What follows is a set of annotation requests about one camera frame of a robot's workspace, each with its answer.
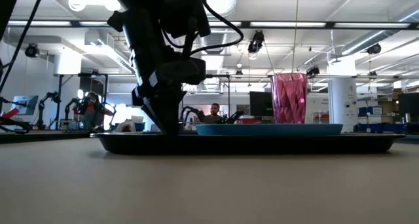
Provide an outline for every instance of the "table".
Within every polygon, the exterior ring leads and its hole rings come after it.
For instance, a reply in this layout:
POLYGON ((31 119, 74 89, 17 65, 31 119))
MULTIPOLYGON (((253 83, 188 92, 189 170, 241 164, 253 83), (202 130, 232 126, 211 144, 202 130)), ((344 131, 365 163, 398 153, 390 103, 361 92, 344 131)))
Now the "table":
POLYGON ((419 223, 419 146, 381 155, 126 157, 0 145, 2 223, 419 223))

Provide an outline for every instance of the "white pillar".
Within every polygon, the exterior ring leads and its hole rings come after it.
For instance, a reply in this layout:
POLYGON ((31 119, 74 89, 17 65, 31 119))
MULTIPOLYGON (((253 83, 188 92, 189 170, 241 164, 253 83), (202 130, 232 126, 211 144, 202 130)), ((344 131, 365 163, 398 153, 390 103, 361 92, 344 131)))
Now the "white pillar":
POLYGON ((78 74, 81 72, 81 55, 66 49, 54 57, 54 74, 78 74))
MULTIPOLYGON (((352 56, 329 62, 330 75, 356 75, 355 60, 352 56)), ((329 80, 330 123, 343 124, 342 132, 353 132, 358 123, 358 108, 355 79, 329 80)))

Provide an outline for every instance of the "blue tray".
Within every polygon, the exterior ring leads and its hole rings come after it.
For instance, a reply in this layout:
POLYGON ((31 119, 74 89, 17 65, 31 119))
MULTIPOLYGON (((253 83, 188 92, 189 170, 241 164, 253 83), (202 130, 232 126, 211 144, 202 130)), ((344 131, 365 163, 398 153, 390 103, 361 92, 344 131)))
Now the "blue tray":
POLYGON ((342 124, 201 124, 200 136, 331 136, 339 135, 342 124))

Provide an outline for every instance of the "security camera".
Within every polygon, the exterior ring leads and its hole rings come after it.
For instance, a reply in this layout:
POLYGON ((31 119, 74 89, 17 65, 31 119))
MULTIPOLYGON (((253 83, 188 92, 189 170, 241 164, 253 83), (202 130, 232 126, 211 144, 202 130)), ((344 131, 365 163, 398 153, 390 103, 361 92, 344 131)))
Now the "security camera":
POLYGON ((316 75, 320 74, 320 70, 318 66, 314 66, 310 69, 307 69, 307 76, 309 79, 311 79, 312 77, 315 77, 316 75))
POLYGON ((380 44, 375 44, 367 49, 368 54, 380 54, 381 46, 380 44))
POLYGON ((38 44, 36 43, 30 43, 26 50, 25 50, 25 55, 29 58, 37 58, 39 57, 39 49, 38 49, 38 44))
POLYGON ((258 53, 258 51, 262 48, 264 43, 264 35, 262 31, 256 31, 249 47, 247 48, 247 51, 249 51, 250 54, 258 53))

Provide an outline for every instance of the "black tray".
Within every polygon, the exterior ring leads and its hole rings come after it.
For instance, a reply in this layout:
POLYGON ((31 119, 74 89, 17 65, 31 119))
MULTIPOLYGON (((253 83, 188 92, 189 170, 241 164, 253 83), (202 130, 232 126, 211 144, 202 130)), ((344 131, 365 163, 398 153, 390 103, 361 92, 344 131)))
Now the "black tray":
POLYGON ((92 134, 103 147, 123 155, 279 155, 293 153, 385 153, 399 134, 319 137, 256 137, 92 134))
POLYGON ((0 134, 0 144, 50 140, 71 140, 89 137, 90 132, 35 131, 29 132, 27 134, 15 134, 12 132, 7 132, 0 134))

